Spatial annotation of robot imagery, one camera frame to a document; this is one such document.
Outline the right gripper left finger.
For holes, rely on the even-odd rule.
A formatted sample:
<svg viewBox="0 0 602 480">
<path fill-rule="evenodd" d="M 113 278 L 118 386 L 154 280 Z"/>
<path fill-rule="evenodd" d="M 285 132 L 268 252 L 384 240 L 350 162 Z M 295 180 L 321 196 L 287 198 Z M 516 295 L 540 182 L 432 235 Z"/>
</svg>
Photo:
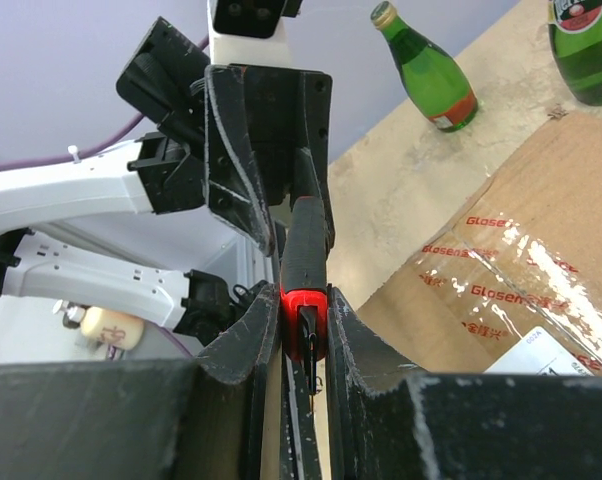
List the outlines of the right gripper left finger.
<svg viewBox="0 0 602 480">
<path fill-rule="evenodd" d="M 0 365 L 0 479 L 275 479 L 279 289 L 192 358 Z"/>
</svg>

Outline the brown cardboard express box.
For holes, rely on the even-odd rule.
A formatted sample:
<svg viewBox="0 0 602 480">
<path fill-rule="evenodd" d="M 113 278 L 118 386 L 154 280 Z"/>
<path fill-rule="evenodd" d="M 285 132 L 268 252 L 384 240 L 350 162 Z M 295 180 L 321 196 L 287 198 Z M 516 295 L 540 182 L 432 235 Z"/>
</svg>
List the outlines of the brown cardboard express box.
<svg viewBox="0 0 602 480">
<path fill-rule="evenodd" d="M 359 316 L 429 371 L 485 372 L 540 326 L 602 376 L 602 118 L 540 127 Z"/>
</svg>

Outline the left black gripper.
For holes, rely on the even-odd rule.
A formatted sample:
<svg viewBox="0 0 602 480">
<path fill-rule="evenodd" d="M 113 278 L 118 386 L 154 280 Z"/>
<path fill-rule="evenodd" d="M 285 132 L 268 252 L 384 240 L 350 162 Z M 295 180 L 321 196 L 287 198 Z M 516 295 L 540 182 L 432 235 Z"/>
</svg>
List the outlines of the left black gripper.
<svg viewBox="0 0 602 480">
<path fill-rule="evenodd" d="M 322 200 L 331 250 L 332 78 L 319 71 L 211 65 L 204 80 L 205 199 L 213 216 L 271 256 L 276 240 L 268 207 L 280 205 L 289 191 L 298 140 L 293 201 L 301 196 Z"/>
</svg>

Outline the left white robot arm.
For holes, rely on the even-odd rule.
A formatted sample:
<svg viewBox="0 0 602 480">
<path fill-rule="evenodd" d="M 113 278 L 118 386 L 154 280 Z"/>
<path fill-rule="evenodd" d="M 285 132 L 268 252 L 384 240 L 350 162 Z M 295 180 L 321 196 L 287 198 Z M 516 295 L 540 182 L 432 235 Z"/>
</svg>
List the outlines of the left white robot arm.
<svg viewBox="0 0 602 480">
<path fill-rule="evenodd" d="M 0 168 L 0 297 L 63 300 L 207 337 L 233 317 L 217 276 L 159 260 L 173 234 L 166 217 L 194 211 L 277 251 L 271 210 L 319 206 L 319 240 L 331 248 L 327 186 L 332 79 L 315 70 L 226 65 L 165 19 L 125 65 L 118 95 L 153 132 L 77 159 Z"/>
</svg>

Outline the red black utility knife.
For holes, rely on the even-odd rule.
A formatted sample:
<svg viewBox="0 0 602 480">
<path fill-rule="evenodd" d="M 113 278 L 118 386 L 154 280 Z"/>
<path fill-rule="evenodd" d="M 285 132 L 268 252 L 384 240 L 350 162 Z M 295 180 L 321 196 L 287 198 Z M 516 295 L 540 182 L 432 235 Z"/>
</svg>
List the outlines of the red black utility knife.
<svg viewBox="0 0 602 480">
<path fill-rule="evenodd" d="M 317 363 L 326 355 L 328 284 L 324 203 L 308 149 L 295 158 L 291 221 L 280 265 L 284 350 L 302 366 L 308 394 L 317 394 Z"/>
</svg>

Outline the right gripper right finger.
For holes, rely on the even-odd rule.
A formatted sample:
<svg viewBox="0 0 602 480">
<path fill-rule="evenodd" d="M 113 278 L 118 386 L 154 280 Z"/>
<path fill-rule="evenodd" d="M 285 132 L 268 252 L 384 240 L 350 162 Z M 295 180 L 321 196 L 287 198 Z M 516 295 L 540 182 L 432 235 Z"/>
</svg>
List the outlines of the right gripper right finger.
<svg viewBox="0 0 602 480">
<path fill-rule="evenodd" d="M 602 378 L 429 373 L 329 291 L 336 479 L 602 479 Z"/>
</svg>

